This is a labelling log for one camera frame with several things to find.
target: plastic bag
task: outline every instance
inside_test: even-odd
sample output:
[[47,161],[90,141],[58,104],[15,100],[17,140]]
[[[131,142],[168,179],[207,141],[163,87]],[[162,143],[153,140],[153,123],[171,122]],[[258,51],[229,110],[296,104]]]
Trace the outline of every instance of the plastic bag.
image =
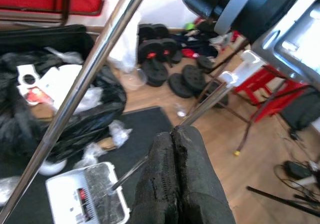
[[82,159],[77,162],[73,169],[85,168],[98,163],[98,157],[106,154],[107,151],[103,150],[97,143],[90,143],[83,152]]
[[[0,32],[0,154],[30,158],[50,125],[36,119],[19,94],[17,65],[32,63],[42,77],[50,68],[64,65],[44,47],[76,51],[86,59],[93,45],[83,25]],[[71,116],[48,161],[63,161],[88,143],[110,136],[108,125],[123,112],[126,92],[108,66],[101,68],[92,85],[103,89],[101,105]]]
[[0,179],[0,207],[6,204],[19,180],[18,176]]
[[117,148],[121,147],[128,139],[132,129],[125,129],[123,122],[114,120],[109,124],[110,134],[112,136],[113,143]]
[[70,63],[70,64],[82,64],[84,61],[81,58],[81,54],[78,52],[66,52],[66,53],[61,53],[54,48],[51,47],[45,47],[46,50],[49,52],[53,53],[60,59],[62,59],[63,62],[65,63]]
[[79,103],[74,113],[83,112],[94,107],[97,107],[100,103],[103,89],[100,87],[89,88]]
[[137,32],[140,19],[139,13],[133,15],[108,57],[108,61],[115,68],[121,69],[126,73],[132,72],[137,63]]

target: red stool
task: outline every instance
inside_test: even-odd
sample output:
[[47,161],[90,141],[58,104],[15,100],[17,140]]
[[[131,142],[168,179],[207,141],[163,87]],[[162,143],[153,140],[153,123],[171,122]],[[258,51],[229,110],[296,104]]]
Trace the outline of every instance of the red stool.
[[[263,89],[267,92],[268,95],[272,94],[272,91],[267,87],[267,84],[277,78],[282,77],[283,75],[276,71],[270,65],[267,65],[260,69],[257,73],[252,75],[247,79],[242,85],[235,88],[234,91],[239,93],[244,91],[251,103],[254,106],[260,108],[263,105],[263,102],[258,100],[258,97],[254,94],[255,91]],[[285,107],[287,107],[292,101],[299,97],[305,91],[305,83],[296,83],[291,80],[286,80],[282,89],[276,94],[275,98],[270,101],[270,103],[264,108],[264,110],[256,117],[255,122],[259,121],[265,116],[272,116],[276,113],[281,112]]]

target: black floor mat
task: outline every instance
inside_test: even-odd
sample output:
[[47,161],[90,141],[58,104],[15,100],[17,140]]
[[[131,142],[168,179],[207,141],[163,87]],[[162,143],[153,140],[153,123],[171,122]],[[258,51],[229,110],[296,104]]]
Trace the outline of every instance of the black floor mat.
[[[129,140],[118,150],[111,151],[99,158],[100,162],[111,162],[119,177],[125,174],[139,159],[146,155],[156,134],[169,132],[173,126],[160,107],[152,107],[123,114],[120,118],[126,128],[132,128]],[[82,154],[68,160],[63,172],[72,169]],[[17,163],[17,160],[0,159],[0,178],[21,175],[27,163]],[[132,207],[135,198],[136,185],[141,170],[132,175],[123,184],[123,194],[128,207]],[[8,219],[6,224],[53,224],[48,201],[45,181],[49,177],[37,175],[22,200]]]

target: black plastic part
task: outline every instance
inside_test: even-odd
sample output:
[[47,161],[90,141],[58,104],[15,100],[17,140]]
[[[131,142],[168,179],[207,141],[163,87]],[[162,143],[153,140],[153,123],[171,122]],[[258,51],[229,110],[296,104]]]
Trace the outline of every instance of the black plastic part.
[[152,25],[152,27],[153,27],[154,31],[156,32],[155,33],[156,38],[158,38],[158,39],[170,38],[169,30],[165,25],[158,23],[158,24]]
[[178,50],[178,51],[175,53],[175,55],[171,58],[171,61],[172,61],[172,63],[174,63],[174,64],[178,64],[178,63],[181,62],[182,58],[183,58],[183,54],[182,54],[181,50]]
[[160,60],[163,56],[164,49],[163,45],[159,40],[151,39],[148,40],[138,47],[138,63],[143,63],[150,53],[155,53],[155,58]]
[[168,78],[166,67],[156,59],[147,59],[141,66],[147,76],[147,84],[152,87],[160,87]]
[[199,68],[188,64],[183,68],[182,76],[185,85],[193,92],[201,92],[205,88],[206,81]]
[[169,80],[169,87],[173,93],[181,98],[191,98],[193,97],[193,92],[186,87],[184,84],[182,75],[179,73],[174,73],[170,76]]
[[307,167],[292,161],[285,161],[283,168],[288,177],[296,180],[307,178],[312,175],[311,171]]
[[204,73],[211,73],[213,63],[205,56],[201,55],[196,59],[196,63]]
[[203,18],[210,18],[213,15],[215,6],[206,0],[183,0],[193,12]]
[[144,41],[150,39],[156,39],[156,31],[151,24],[140,24],[139,25],[139,44],[143,43]]

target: black tripod leg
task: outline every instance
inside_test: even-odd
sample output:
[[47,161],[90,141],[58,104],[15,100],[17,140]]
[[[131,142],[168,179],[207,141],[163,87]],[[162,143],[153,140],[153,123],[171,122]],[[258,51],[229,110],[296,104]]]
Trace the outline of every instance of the black tripod leg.
[[283,203],[283,204],[285,204],[285,205],[288,205],[288,206],[290,206],[290,207],[296,208],[296,209],[298,209],[298,210],[300,210],[300,211],[303,211],[303,212],[305,212],[305,213],[309,213],[309,214],[311,214],[311,215],[314,215],[314,216],[320,218],[320,212],[317,212],[317,211],[315,211],[315,210],[313,210],[313,209],[310,209],[310,208],[307,208],[307,207],[305,207],[305,206],[299,205],[299,204],[295,203],[294,201],[287,200],[287,199],[283,199],[283,198],[279,198],[279,197],[277,197],[277,196],[274,196],[274,195],[269,194],[269,193],[265,193],[265,192],[263,192],[263,191],[260,191],[260,190],[258,190],[258,189],[252,188],[252,187],[247,187],[247,189],[248,189],[250,192],[257,193],[257,194],[262,195],[262,196],[264,196],[264,197],[266,197],[266,198],[270,198],[270,199],[272,199],[272,200],[275,200],[275,201],[277,201],[277,202]]

